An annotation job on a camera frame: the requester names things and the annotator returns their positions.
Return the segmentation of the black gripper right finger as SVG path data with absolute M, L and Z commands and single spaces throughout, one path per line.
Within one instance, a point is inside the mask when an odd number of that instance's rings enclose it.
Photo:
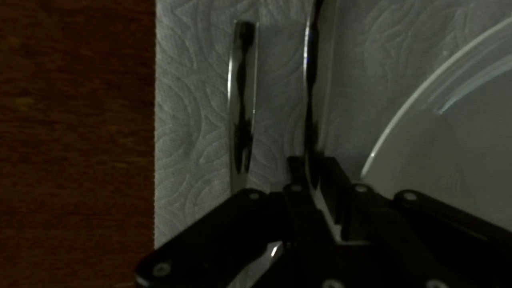
M 417 190 L 390 198 L 326 157 L 288 160 L 294 250 L 315 288 L 512 288 L 510 232 Z

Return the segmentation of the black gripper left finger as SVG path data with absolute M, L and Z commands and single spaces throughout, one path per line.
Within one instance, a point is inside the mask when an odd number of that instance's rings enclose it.
M 228 288 L 275 242 L 284 251 L 248 288 L 294 288 L 292 208 L 299 194 L 243 189 L 134 266 L 136 288 Z

